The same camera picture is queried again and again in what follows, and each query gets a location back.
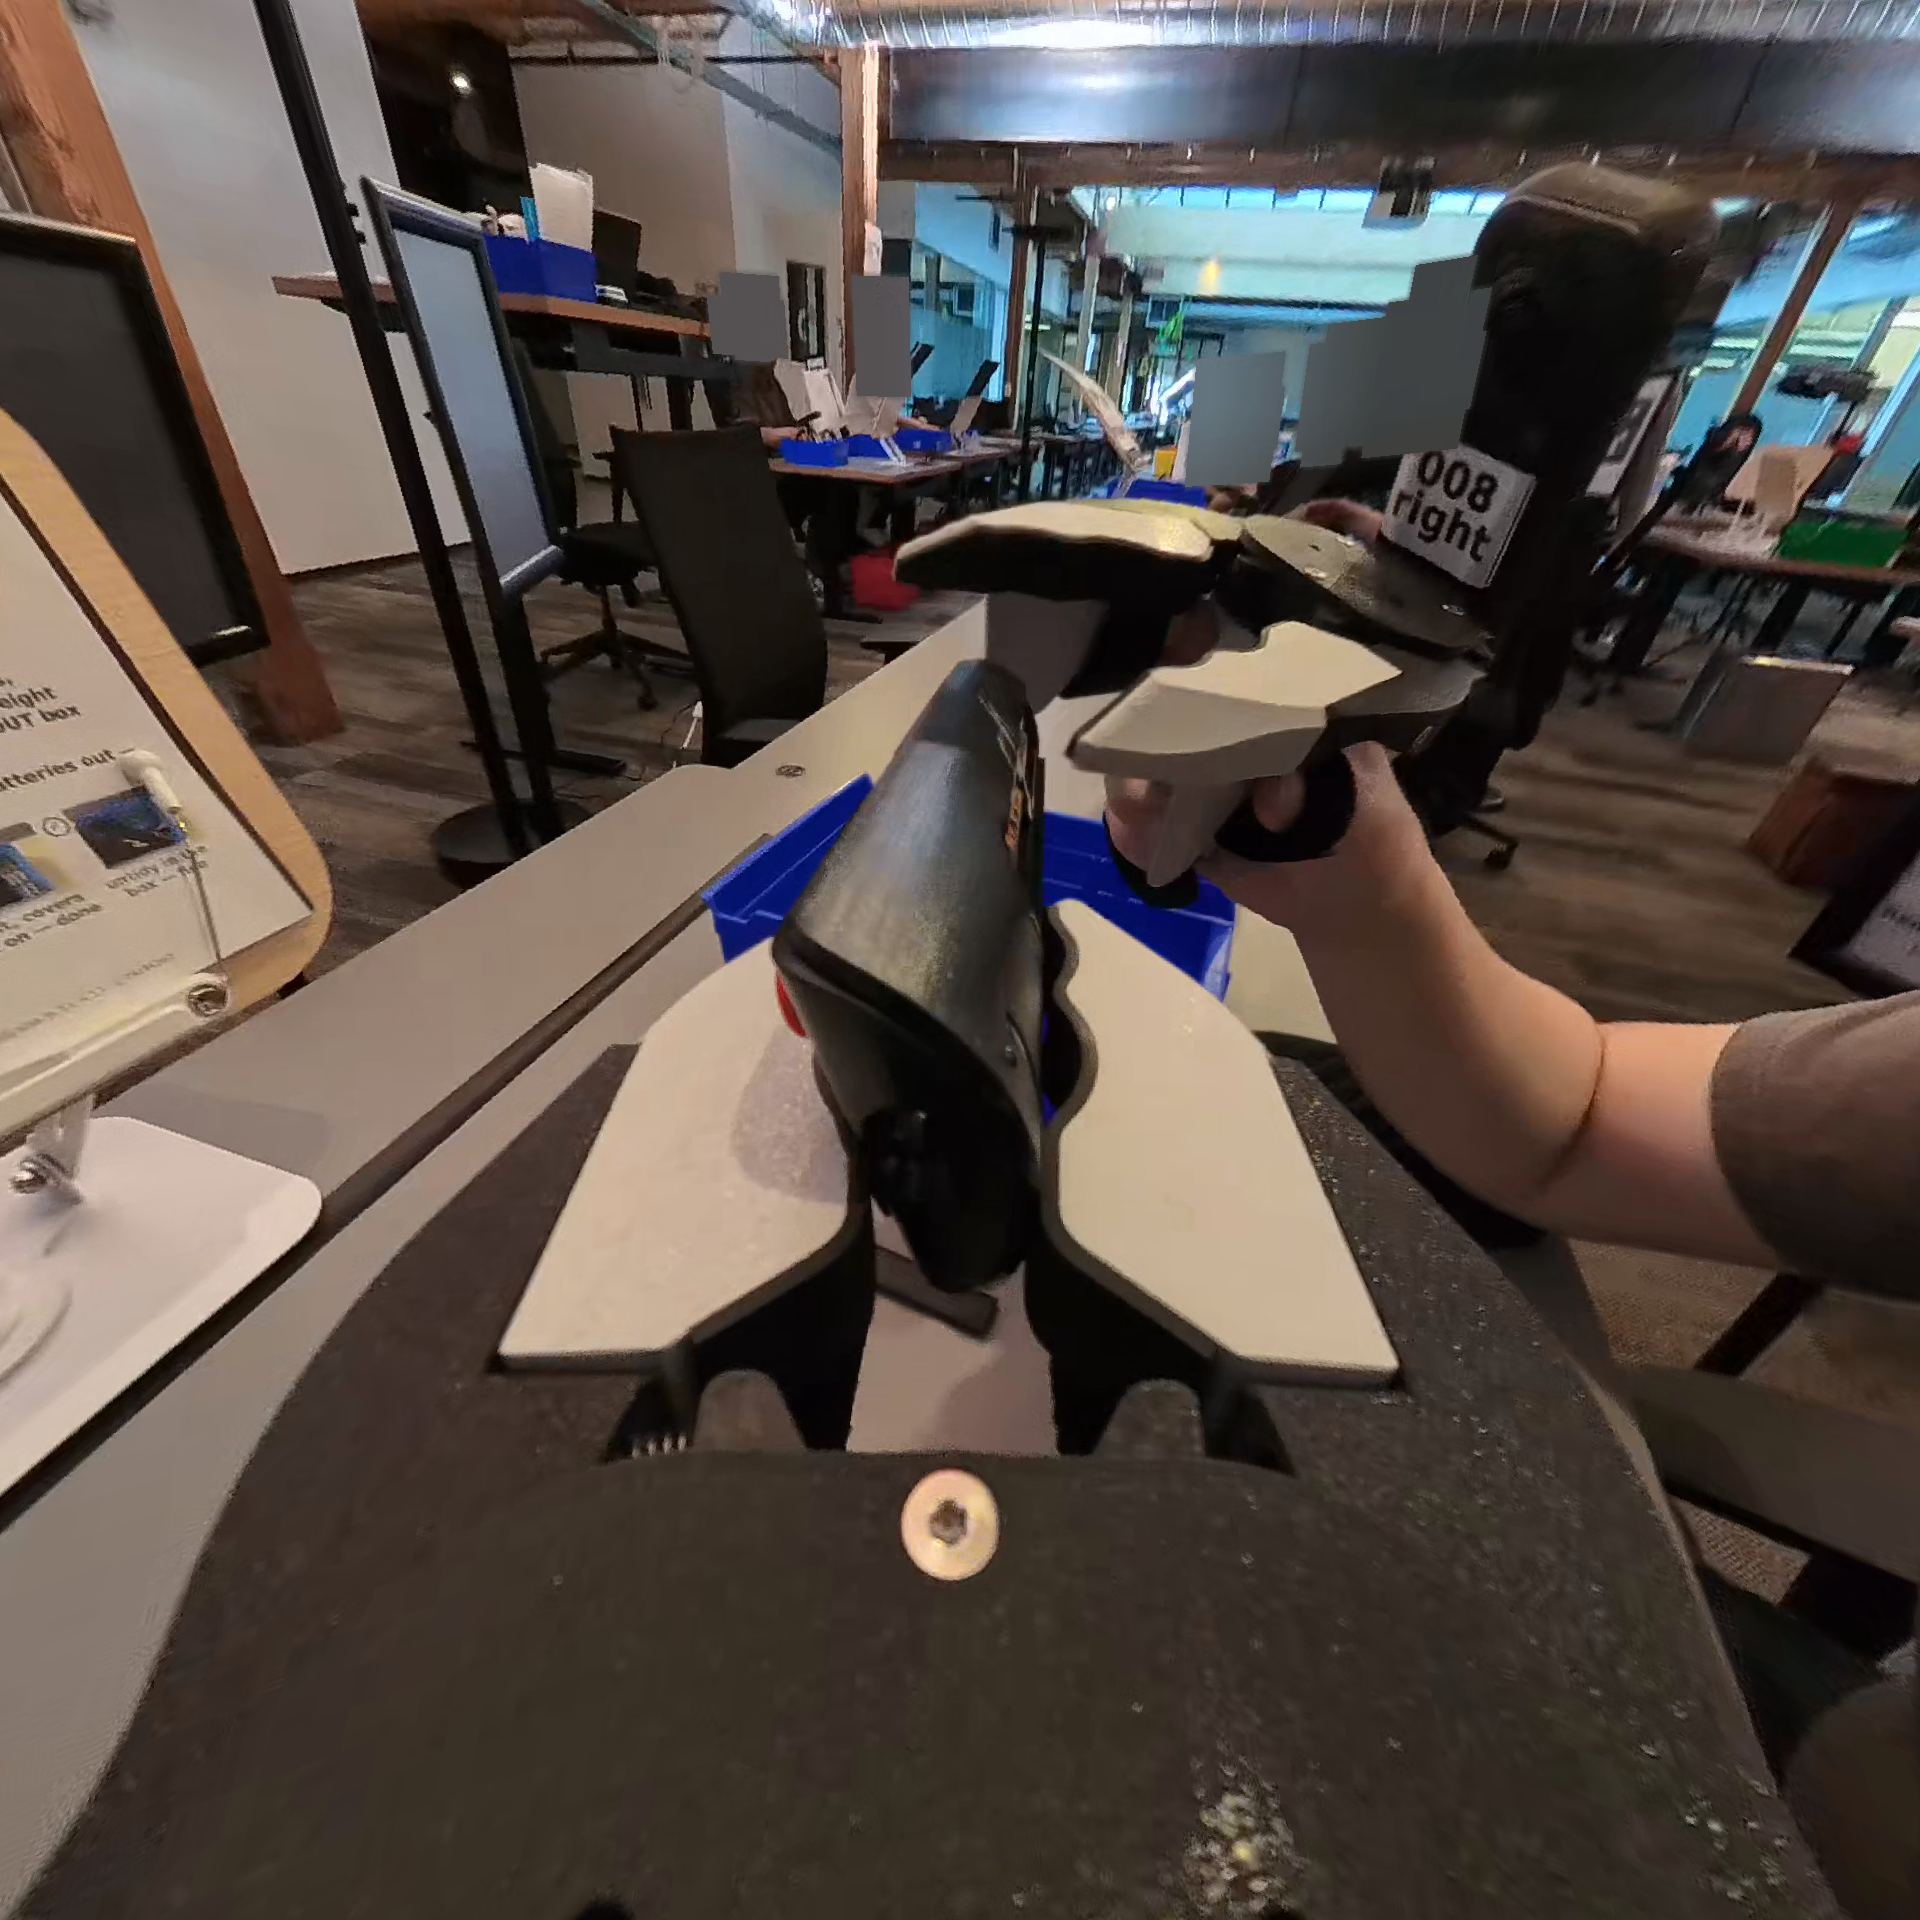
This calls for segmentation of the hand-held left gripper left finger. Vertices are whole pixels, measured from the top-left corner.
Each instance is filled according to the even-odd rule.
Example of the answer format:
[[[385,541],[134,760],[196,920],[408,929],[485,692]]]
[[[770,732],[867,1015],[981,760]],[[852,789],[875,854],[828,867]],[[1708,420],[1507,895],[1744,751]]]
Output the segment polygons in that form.
[[[868,1190],[772,957],[746,953],[642,1036],[496,1361],[635,1376],[680,1429],[755,1371],[804,1447],[838,1451],[873,1308]]]

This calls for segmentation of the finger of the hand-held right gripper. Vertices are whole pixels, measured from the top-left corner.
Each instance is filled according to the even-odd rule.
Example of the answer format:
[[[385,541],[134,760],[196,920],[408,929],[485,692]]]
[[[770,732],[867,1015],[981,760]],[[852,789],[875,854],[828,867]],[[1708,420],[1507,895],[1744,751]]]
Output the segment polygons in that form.
[[[1477,687],[1472,656],[1424,656],[1315,627],[1269,627],[1193,663],[1156,663],[1069,739],[1069,763],[1171,789],[1301,772],[1376,739],[1421,744]]]
[[[1241,520],[1171,500],[1042,500],[953,518],[896,550],[896,579],[1049,604],[1190,606],[1229,564]]]

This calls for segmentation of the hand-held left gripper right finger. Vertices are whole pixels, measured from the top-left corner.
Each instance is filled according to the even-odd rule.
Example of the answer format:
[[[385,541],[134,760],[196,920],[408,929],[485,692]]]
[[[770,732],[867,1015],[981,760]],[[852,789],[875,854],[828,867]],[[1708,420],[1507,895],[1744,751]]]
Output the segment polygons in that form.
[[[1401,1357],[1338,1223],[1276,1061],[1188,973],[1083,903],[1049,912],[1054,1115],[1025,1315],[1065,1455],[1137,1385],[1235,1435],[1256,1390],[1379,1390]]]

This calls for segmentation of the black remote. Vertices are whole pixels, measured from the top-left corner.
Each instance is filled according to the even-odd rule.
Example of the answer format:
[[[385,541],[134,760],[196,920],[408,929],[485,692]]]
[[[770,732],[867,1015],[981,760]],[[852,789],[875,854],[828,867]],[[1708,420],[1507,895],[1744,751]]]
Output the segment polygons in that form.
[[[1018,677],[936,687],[772,939],[852,1171],[941,1294],[1004,1279],[1042,1235],[1049,1135],[1092,1091],[1042,903],[1045,771]]]

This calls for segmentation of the person's right forearm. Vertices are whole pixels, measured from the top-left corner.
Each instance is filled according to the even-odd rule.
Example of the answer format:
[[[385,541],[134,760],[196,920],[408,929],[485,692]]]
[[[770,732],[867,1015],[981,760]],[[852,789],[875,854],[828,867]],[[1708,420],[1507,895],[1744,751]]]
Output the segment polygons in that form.
[[[1306,957],[1361,1091],[1465,1192],[1544,1232],[1764,1267],[1713,1139],[1731,1024],[1604,1024],[1438,886],[1416,924]]]

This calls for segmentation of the person's right hand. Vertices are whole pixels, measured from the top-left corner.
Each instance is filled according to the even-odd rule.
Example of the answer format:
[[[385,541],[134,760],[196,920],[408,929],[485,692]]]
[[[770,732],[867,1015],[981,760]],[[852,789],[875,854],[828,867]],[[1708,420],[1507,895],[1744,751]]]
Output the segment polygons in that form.
[[[1330,852],[1293,862],[1256,862],[1219,843],[1198,862],[1237,904],[1284,926],[1306,957],[1354,948],[1401,924],[1416,924],[1430,903],[1451,897],[1426,835],[1401,793],[1398,768],[1385,748],[1361,743],[1346,751],[1354,814]],[[1307,775],[1253,782],[1243,797],[1269,835],[1289,832],[1307,805]],[[1144,867],[1162,835],[1162,815],[1179,793],[1146,777],[1107,775],[1107,828],[1114,845]]]

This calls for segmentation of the blue plastic bin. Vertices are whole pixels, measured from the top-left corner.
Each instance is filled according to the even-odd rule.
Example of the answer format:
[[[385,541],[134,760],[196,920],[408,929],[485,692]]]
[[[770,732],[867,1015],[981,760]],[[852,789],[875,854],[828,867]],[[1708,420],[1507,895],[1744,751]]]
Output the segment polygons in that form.
[[[704,886],[704,903],[729,963],[774,936],[787,910],[870,791],[868,775],[841,784]],[[1144,901],[1121,875],[1100,821],[1056,808],[1048,814],[1042,897],[1048,904],[1078,901],[1092,908],[1216,998],[1227,996],[1235,904],[1210,881],[1200,881],[1188,903]]]

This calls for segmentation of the green crate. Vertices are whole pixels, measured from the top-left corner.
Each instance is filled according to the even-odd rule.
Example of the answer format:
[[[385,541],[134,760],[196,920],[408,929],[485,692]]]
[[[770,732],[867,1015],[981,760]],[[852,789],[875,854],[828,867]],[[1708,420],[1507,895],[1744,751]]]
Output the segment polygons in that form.
[[[1912,513],[1801,512],[1778,535],[1773,558],[1794,564],[1889,571],[1907,564]]]

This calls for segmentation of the silver trash can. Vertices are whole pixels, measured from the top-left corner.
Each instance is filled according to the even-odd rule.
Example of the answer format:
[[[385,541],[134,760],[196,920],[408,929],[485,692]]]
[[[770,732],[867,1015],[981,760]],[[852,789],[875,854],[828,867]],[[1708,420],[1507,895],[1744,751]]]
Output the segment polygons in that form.
[[[1681,726],[1691,757],[1786,765],[1854,677],[1846,663],[1742,656],[1696,686]]]

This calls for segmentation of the brown cardboard box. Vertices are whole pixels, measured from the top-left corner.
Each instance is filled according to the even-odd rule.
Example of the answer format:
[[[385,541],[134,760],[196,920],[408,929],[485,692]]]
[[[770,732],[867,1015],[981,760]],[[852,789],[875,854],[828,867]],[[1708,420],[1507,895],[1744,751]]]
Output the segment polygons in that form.
[[[1810,749],[1744,838],[1766,873],[1830,894],[1916,799],[1916,763],[1850,749]]]

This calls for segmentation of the blue storage box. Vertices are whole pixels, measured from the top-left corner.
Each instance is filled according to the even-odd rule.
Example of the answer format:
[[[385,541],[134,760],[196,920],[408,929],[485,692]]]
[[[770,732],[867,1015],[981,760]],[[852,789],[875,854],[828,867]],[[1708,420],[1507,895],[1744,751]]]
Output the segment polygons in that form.
[[[483,240],[500,299],[533,297],[596,304],[598,279],[589,249],[509,230],[485,230]]]

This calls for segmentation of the person's grey shirt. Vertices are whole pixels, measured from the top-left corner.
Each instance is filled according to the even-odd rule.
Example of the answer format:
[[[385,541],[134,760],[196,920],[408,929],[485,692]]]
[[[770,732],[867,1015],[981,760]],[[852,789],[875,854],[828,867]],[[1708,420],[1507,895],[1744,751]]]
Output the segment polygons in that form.
[[[1784,1270],[1916,1304],[1916,991],[1740,1024],[1713,1071],[1713,1139]]]

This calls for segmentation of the black framed marker sign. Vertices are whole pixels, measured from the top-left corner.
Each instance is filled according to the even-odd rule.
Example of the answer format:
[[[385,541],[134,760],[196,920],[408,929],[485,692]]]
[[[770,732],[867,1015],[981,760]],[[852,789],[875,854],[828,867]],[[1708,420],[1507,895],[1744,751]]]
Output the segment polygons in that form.
[[[1841,886],[1792,957],[1868,998],[1918,991],[1918,854]]]

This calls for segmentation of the instruction sheet on stand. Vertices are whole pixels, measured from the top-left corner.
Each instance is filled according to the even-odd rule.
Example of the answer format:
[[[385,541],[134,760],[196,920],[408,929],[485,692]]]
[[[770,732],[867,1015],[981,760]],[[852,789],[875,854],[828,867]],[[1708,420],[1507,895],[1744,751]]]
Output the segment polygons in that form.
[[[294,981],[325,862],[53,457],[3,420],[3,1487],[291,1255],[314,1180],[102,1095]]]

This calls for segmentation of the wooden pillar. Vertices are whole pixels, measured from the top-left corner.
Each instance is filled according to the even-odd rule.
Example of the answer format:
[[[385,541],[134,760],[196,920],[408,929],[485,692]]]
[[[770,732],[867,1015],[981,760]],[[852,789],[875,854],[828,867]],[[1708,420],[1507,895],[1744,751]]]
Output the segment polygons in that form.
[[[252,656],[249,684],[268,734],[293,744],[339,734],[345,723],[326,671],[273,553],[81,38],[60,1],[3,5],[3,133],[27,211],[128,240],[149,279],[194,420],[190,438],[221,500],[230,558],[257,601],[266,646]]]

